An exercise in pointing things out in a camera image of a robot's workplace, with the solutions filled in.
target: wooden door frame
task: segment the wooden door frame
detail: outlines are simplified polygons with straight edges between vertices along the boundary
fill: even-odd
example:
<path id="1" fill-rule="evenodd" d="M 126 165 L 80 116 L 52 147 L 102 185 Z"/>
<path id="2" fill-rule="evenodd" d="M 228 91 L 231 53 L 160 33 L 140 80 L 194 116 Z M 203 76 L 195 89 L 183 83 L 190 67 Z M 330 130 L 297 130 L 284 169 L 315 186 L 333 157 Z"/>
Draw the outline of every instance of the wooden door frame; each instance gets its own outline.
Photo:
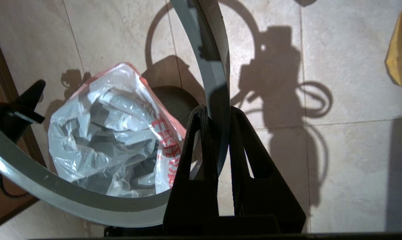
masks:
<path id="1" fill-rule="evenodd" d="M 18 91 L 14 84 L 12 75 L 9 71 L 3 52 L 1 51 L 1 48 L 0 48 L 0 85 L 3 90 L 3 96 L 5 96 L 7 102 L 12 102 L 13 100 L 19 97 Z M 35 159 L 38 163 L 40 163 L 45 167 L 46 164 L 41 154 L 41 151 L 38 147 L 38 143 L 35 139 L 35 135 L 32 131 L 32 128 L 26 129 L 26 131 L 22 136 L 22 139 L 24 140 L 24 144 L 28 149 L 29 155 L 33 159 Z M 0 219 L 0 225 L 38 201 L 38 199 L 33 196 L 28 197 L 32 197 L 32 199 L 20 205 L 18 208 L 11 211 L 10 213 L 4 215 L 4 217 Z"/>

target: trash bag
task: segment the trash bag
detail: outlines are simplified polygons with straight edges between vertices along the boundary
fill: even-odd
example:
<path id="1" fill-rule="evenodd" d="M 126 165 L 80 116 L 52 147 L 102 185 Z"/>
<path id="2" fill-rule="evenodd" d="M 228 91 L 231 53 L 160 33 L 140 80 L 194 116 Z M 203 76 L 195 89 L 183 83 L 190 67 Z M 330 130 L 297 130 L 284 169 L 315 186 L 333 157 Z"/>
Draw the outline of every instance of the trash bag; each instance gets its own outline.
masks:
<path id="1" fill-rule="evenodd" d="M 185 135 L 128 63 L 89 79 L 52 115 L 48 129 L 59 177 L 128 198 L 172 187 Z"/>

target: beige floor tile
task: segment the beige floor tile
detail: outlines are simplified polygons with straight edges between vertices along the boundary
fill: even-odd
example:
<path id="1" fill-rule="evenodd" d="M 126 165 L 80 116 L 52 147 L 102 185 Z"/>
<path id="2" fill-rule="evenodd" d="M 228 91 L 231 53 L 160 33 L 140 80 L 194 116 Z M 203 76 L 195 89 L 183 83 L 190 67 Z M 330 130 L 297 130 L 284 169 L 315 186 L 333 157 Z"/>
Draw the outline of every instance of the beige floor tile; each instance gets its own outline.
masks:
<path id="1" fill-rule="evenodd" d="M 39 201 L 0 226 L 0 240 L 103 237 L 98 225 Z"/>
<path id="2" fill-rule="evenodd" d="M 298 3 L 285 0 L 219 3 L 229 42 L 232 104 L 247 113 L 256 129 L 303 125 Z M 175 10 L 169 15 L 183 88 L 199 102 L 205 102 L 201 74 L 189 39 Z"/>
<path id="3" fill-rule="evenodd" d="M 319 0 L 302 8 L 305 80 L 321 83 L 333 96 L 330 112 L 308 117 L 310 123 L 402 115 L 402 88 L 392 82 L 384 64 L 401 10 L 402 0 Z M 309 91 L 320 93 L 318 88 Z M 307 108 L 320 105 L 306 94 Z"/>
<path id="4" fill-rule="evenodd" d="M 65 5 L 85 71 L 94 75 L 126 61 L 140 73 L 147 70 L 151 87 L 181 86 L 169 18 L 155 18 L 166 12 L 164 0 L 66 0 Z"/>
<path id="5" fill-rule="evenodd" d="M 50 165 L 47 129 L 49 113 L 55 111 L 51 103 L 64 100 L 67 83 L 62 75 L 73 70 L 81 78 L 82 70 L 63 2 L 0 1 L 0 47 L 20 94 L 38 79 L 47 82 L 44 100 L 35 110 L 46 120 L 32 129 Z"/>
<path id="6" fill-rule="evenodd" d="M 219 176 L 219 186 L 217 190 L 217 202 L 219 205 L 220 216 L 234 216 L 233 195 L 232 195 L 232 175 L 230 170 L 230 155 L 226 156 L 225 164 Z"/>
<path id="7" fill-rule="evenodd" d="M 402 120 L 316 129 L 309 143 L 312 232 L 402 231 Z"/>

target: black cable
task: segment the black cable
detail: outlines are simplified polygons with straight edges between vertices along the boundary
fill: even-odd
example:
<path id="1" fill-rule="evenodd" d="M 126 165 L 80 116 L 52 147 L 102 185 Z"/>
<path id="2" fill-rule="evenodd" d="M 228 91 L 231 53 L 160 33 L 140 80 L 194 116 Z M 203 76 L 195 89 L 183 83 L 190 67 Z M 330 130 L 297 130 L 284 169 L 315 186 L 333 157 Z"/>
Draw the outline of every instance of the black cable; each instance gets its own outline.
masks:
<path id="1" fill-rule="evenodd" d="M 26 192 L 24 194 L 21 194 L 21 195 L 13 195 L 13 194 L 8 193 L 7 190 L 4 187 L 3 176 L 1 174 L 0 174 L 0 189 L 1 189 L 1 192 L 3 192 L 4 195 L 6 195 L 9 198 L 13 198 L 13 199 L 24 198 L 27 195 L 29 195 L 28 192 Z"/>

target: tile floor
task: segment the tile floor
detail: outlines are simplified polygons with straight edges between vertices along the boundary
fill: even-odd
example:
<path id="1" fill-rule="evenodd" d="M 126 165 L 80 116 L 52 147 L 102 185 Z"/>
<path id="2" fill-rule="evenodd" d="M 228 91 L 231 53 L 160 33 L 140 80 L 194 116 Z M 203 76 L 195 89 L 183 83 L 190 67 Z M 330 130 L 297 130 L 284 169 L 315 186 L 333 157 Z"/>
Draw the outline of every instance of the tile floor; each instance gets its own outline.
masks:
<path id="1" fill-rule="evenodd" d="M 384 65 L 402 0 L 219 2 L 231 102 L 309 215 L 305 230 L 402 231 L 402 88 Z M 128 61 L 152 86 L 181 86 L 204 102 L 195 56 L 167 3 L 0 1 L 0 46 L 18 91 L 46 80 L 37 111 L 48 118 L 85 73 Z M 51 166 L 48 124 L 32 128 Z M 220 214 L 232 214 L 228 162 L 218 195 Z M 99 226 L 44 202 L 0 227 L 0 239 L 96 234 Z"/>

